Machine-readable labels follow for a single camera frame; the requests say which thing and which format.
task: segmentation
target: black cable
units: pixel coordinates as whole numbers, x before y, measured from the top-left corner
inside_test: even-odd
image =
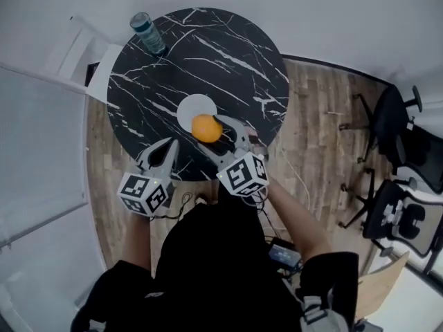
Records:
[[[181,215],[183,214],[183,210],[185,209],[185,205],[188,204],[191,199],[192,199],[192,193],[186,192],[181,197],[181,207],[180,207],[178,215],[176,215],[176,216],[154,215],[152,218],[150,218],[150,221],[153,221],[154,219],[172,219],[172,220],[176,219],[177,221],[180,221]]]
[[[266,191],[265,197],[262,197],[262,193],[260,191],[254,193],[253,196],[255,196],[255,197],[258,196],[258,198],[260,198],[260,200],[258,202],[256,202],[259,205],[259,207],[257,207],[257,210],[258,210],[257,214],[260,214],[264,210],[264,205],[265,205],[266,201],[268,200],[268,191]]]
[[[266,219],[268,219],[268,223],[271,226],[272,230],[274,231],[275,235],[277,238],[281,239],[280,234],[278,233],[278,231],[275,229],[274,225],[272,225],[271,220],[269,219],[268,213],[265,212],[264,209],[262,209],[263,214],[265,215]]]
[[[303,263],[302,263],[302,260],[300,260],[300,261],[297,262],[297,264],[294,267],[294,269],[293,270],[289,270],[288,271],[289,273],[283,275],[283,277],[285,279],[288,279],[292,283],[293,276],[298,274],[298,273],[300,273],[302,271],[302,269],[303,269]]]

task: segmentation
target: wooden chair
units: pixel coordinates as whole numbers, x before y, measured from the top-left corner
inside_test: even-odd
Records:
[[[391,264],[359,278],[356,321],[369,316],[380,308],[399,278],[408,257],[409,252],[406,252]]]

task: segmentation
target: person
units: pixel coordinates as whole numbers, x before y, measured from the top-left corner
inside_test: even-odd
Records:
[[[304,266],[296,297],[319,296],[351,331],[358,255],[332,252],[319,222],[275,179],[268,198]],[[151,276],[150,221],[131,214],[122,259],[105,272],[75,317],[106,332],[279,326],[300,331],[302,308],[275,271],[257,210],[219,186],[218,203],[197,204],[170,231]]]

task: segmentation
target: wooden floor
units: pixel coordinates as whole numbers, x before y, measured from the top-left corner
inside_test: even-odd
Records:
[[[367,193],[367,181],[362,181],[363,166],[356,163],[368,141],[367,131],[338,131],[342,122],[367,124],[359,100],[353,93],[362,93],[373,109],[384,85],[365,77],[324,66],[303,62],[285,61],[290,80],[289,106],[280,133],[269,147],[269,173],[291,194],[299,199],[321,222],[335,250],[350,250],[360,255],[361,272],[372,260],[372,245],[361,237],[359,225],[344,230],[337,226],[340,220],[349,219],[358,204],[340,191],[341,183],[361,183],[358,193]],[[120,146],[104,104],[89,100],[87,146],[89,189],[100,245],[108,267],[119,259],[125,235],[128,212],[116,196],[123,172],[128,168],[129,155]],[[387,160],[373,151],[366,166],[376,169],[377,183],[389,177]],[[307,190],[298,178],[306,184]],[[177,190],[169,215],[181,206],[185,192],[205,193],[216,199],[216,181],[175,182]],[[185,206],[187,212],[193,200]],[[280,234],[288,239],[273,208],[267,203],[270,218]],[[265,234],[272,229],[260,215]],[[161,245],[174,226],[173,220],[152,222],[152,265],[155,271]]]

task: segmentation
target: floor baseboard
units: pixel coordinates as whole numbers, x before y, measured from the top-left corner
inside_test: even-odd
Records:
[[[328,66],[330,68],[336,68],[336,69],[339,69],[339,70],[347,71],[348,73],[353,73],[353,74],[357,74],[357,75],[360,75],[360,76],[367,77],[370,80],[373,80],[375,82],[380,82],[382,84],[385,84],[386,86],[391,85],[391,83],[387,82],[386,80],[383,80],[383,79],[380,79],[378,77],[369,75],[367,73],[364,73],[363,71],[358,71],[358,70],[355,70],[353,68],[348,68],[346,66],[341,66],[341,65],[334,64],[334,63],[329,63],[329,62],[324,62],[322,60],[317,60],[317,59],[311,59],[311,58],[305,58],[305,57],[297,57],[296,55],[289,55],[289,54],[282,54],[282,57],[284,57],[285,59],[296,60],[297,62],[307,62],[307,63],[317,64],[317,65]]]

